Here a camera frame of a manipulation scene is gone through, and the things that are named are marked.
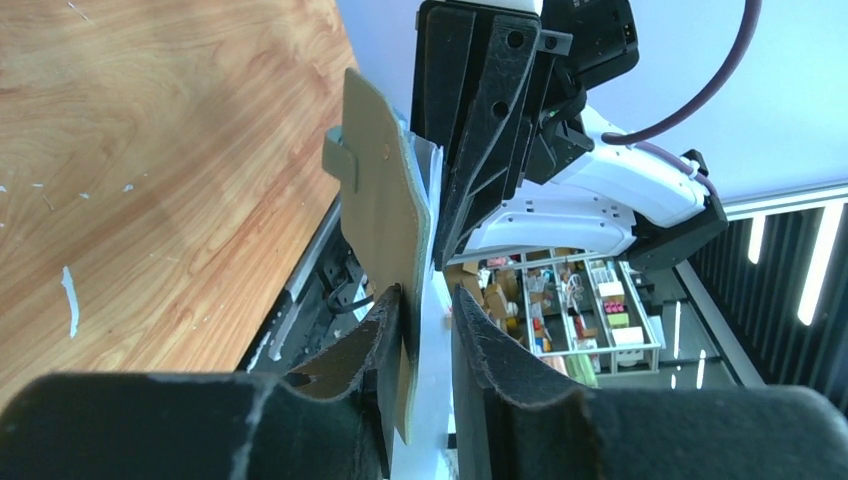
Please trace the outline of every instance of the cardboard box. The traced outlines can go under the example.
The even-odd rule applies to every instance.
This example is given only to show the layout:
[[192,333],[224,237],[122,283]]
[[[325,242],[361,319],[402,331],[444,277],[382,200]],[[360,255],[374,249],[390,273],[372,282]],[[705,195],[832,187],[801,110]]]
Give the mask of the cardboard box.
[[557,247],[554,249],[555,257],[567,257],[569,255],[574,255],[574,253],[574,249],[572,248]]
[[565,368],[565,360],[562,357],[543,357],[542,361],[547,363],[549,367],[557,372],[568,376],[568,370]]
[[492,310],[492,316],[498,320],[509,318],[506,296],[497,283],[486,287],[486,305]]
[[545,260],[547,258],[551,258],[551,252],[548,250],[539,250],[537,252],[529,252],[525,254],[528,262],[534,262],[536,260]]
[[465,287],[471,295],[474,297],[474,300],[478,305],[483,306],[485,304],[485,299],[483,298],[483,292],[480,290],[480,284],[477,283],[477,274],[471,274],[466,269],[467,264],[463,265],[450,265],[445,268],[445,280],[448,283],[448,289],[453,295],[453,291],[456,285],[462,285]]
[[515,276],[515,270],[498,270],[495,273],[495,281],[503,289],[504,296],[510,302],[518,303],[521,297],[521,289],[518,288],[518,279]]
[[542,303],[547,300],[545,292],[532,292],[530,294],[530,303]]
[[462,264],[462,270],[465,273],[477,275],[477,272],[480,271],[480,264],[478,262],[465,262]]
[[598,336],[598,329],[597,328],[584,328],[581,331],[581,333],[583,334],[580,337],[581,340],[584,339],[584,338],[595,338],[595,337]]

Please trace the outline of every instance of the storage shelf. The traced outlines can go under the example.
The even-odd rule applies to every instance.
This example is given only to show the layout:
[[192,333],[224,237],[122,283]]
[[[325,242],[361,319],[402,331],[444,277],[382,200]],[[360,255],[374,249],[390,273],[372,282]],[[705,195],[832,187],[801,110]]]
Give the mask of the storage shelf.
[[[513,268],[522,277],[524,312],[526,318],[527,344],[530,351],[537,357],[554,357],[554,356],[571,356],[571,355],[587,355],[594,360],[596,375],[633,375],[637,373],[651,373],[659,370],[659,342],[656,340],[656,335],[648,321],[644,306],[639,300],[635,285],[633,285],[630,277],[632,270],[629,265],[623,262],[611,263],[607,260],[597,263],[599,260],[596,254],[578,254],[569,256],[557,257],[554,255],[554,249],[547,251],[550,258],[527,260],[527,253],[521,254],[521,262],[514,264],[508,268]],[[583,271],[572,272],[580,275],[583,286],[583,301],[577,302],[569,298],[564,287],[564,282],[561,278],[561,272],[565,271],[568,263],[582,263]],[[593,272],[593,263],[595,267],[603,265],[604,269]],[[542,352],[536,345],[536,336],[533,325],[534,316],[531,315],[533,302],[531,301],[531,292],[528,288],[529,272],[533,269],[544,269],[549,267],[553,269],[554,281],[547,282],[544,288],[545,292],[550,293],[551,288],[555,288],[556,294],[553,298],[559,302],[559,305],[552,305],[552,309],[559,307],[558,312],[549,312],[548,315],[539,315],[543,328],[550,337],[553,351]],[[621,294],[624,298],[623,303],[627,307],[628,320],[630,327],[640,327],[642,329],[642,337],[644,339],[641,344],[617,344],[613,329],[609,323],[604,304],[600,292],[600,284],[602,282],[620,282],[619,291],[623,289]],[[597,328],[597,335],[594,337],[597,348],[580,348],[580,343],[577,335],[577,327],[573,319],[568,314],[569,307],[573,308],[577,313],[583,316],[587,328]],[[635,365],[625,366],[631,358],[638,357],[633,360]]]

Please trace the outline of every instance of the white wall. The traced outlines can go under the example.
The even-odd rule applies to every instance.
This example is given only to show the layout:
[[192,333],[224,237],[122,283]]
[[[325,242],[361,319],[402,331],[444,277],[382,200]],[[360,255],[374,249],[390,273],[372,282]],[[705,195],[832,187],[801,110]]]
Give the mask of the white wall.
[[[625,129],[685,103],[730,48],[744,0],[632,0],[641,60],[590,92]],[[419,0],[337,0],[363,73],[409,111]],[[848,183],[848,1],[765,0],[760,28],[734,76],[701,112],[656,139],[701,150],[725,203]]]

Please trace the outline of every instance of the mounting hole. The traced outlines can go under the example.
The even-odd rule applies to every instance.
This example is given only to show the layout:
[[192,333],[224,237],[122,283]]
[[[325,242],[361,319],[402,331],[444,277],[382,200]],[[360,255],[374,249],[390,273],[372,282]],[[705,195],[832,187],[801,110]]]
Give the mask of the mounting hole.
[[506,36],[506,44],[509,45],[510,48],[519,48],[524,45],[524,34],[513,30],[509,32],[509,35]]
[[509,115],[509,105],[506,102],[497,102],[492,105],[492,114],[498,119],[504,119]]

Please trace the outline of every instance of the wood grain surface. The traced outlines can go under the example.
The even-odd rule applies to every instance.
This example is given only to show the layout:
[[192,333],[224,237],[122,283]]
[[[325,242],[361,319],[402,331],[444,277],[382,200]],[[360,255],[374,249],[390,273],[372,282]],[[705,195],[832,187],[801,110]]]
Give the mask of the wood grain surface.
[[55,370],[232,370],[338,189],[353,64],[333,0],[4,2],[0,406]]

